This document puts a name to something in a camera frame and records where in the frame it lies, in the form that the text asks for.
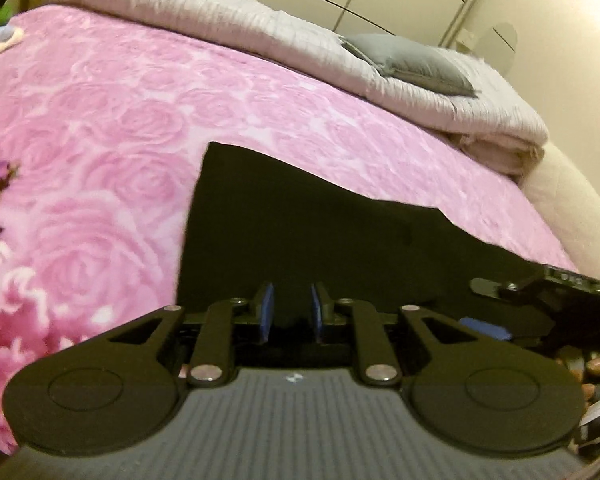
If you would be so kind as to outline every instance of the white blanket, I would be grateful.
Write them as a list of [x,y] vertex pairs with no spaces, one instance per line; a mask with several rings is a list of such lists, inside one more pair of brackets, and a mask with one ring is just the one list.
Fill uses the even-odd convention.
[[340,37],[254,0],[44,0],[85,7],[238,48],[362,96],[413,123],[451,135],[465,153],[495,171],[520,176],[542,157],[540,116],[485,62],[440,49],[478,91],[444,96],[383,78],[342,48]]

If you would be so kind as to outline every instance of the screw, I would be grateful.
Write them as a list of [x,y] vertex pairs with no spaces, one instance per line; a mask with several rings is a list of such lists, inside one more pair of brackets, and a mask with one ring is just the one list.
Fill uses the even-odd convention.
[[365,375],[374,381],[390,381],[398,375],[398,370],[391,365],[371,365]]
[[222,368],[216,365],[198,365],[191,369],[191,377],[198,381],[217,381],[222,377]]

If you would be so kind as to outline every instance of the pink bed sheet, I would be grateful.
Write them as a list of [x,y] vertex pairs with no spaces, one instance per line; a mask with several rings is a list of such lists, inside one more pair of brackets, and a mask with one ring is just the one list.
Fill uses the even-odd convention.
[[[372,198],[440,208],[573,269],[513,182],[417,126],[242,52],[70,7],[14,18],[0,55],[0,396],[24,365],[169,304],[211,140]],[[0,449],[14,440],[0,408]]]

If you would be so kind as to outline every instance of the silver screw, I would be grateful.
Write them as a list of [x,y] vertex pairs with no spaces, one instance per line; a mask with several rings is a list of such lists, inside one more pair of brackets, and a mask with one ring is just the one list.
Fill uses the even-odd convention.
[[365,375],[375,381],[390,381],[398,375],[398,370],[391,365],[371,365],[365,370]]
[[216,365],[198,365],[191,369],[191,377],[199,381],[217,381],[222,377],[222,368]]

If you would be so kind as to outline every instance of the gray pillow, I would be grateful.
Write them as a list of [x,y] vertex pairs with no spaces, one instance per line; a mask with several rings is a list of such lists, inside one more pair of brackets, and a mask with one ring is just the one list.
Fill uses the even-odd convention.
[[445,95],[475,97],[468,79],[433,47],[391,34],[356,34],[342,46],[364,59],[381,76],[395,77]]

